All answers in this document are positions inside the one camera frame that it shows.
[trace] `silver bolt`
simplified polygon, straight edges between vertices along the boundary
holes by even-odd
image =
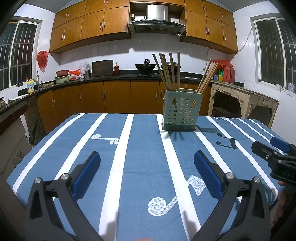
[[[260,178],[259,178],[259,177],[254,177],[254,181],[255,181],[256,183],[259,183],[259,182],[260,182]]]
[[[61,175],[61,178],[63,180],[67,180],[69,178],[69,174],[68,173],[64,173],[64,174]]]
[[[234,175],[231,172],[228,172],[228,173],[226,173],[226,177],[228,179],[233,179],[234,178]]]
[[[40,177],[36,178],[36,179],[34,180],[34,182],[35,182],[35,183],[40,183],[40,182],[41,182],[41,178],[40,178]]]

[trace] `red bottle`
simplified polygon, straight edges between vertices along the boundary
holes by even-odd
[[[115,73],[115,75],[119,75],[119,66],[117,64],[118,63],[115,62],[115,66],[114,66],[114,73]]]
[[[223,75],[223,82],[229,83],[230,82],[230,68],[228,65],[226,65],[223,69],[224,75]]]
[[[235,70],[233,67],[230,69],[230,84],[234,85],[235,82]]]

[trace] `yellow detergent bottle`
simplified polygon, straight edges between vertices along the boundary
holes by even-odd
[[[27,91],[28,91],[28,94],[33,93],[35,91],[33,79],[30,79],[29,81],[27,81]]]

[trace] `blue gripper pad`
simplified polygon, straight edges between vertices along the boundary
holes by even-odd
[[[72,186],[72,198],[74,200],[81,199],[84,197],[91,181],[93,180],[97,170],[101,164],[100,154],[93,152],[84,165],[82,171],[77,176]]]
[[[223,197],[222,183],[202,154],[194,154],[194,165],[205,182],[211,196],[220,201]]]
[[[289,152],[290,151],[290,145],[276,137],[272,137],[270,139],[270,144],[278,149],[280,149],[283,152]]]

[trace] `striped tablecloth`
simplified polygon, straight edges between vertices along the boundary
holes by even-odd
[[[26,205],[34,178],[58,179],[97,151],[101,166],[78,205],[105,241],[190,240],[217,204],[194,166],[198,150],[237,178],[259,176],[268,203],[274,202],[277,180],[251,151],[255,140],[270,145],[272,136],[280,138],[264,124],[200,116],[195,132],[167,132],[161,122],[162,115],[73,115],[28,153],[7,183]],[[57,198],[54,203],[65,230],[74,234]]]

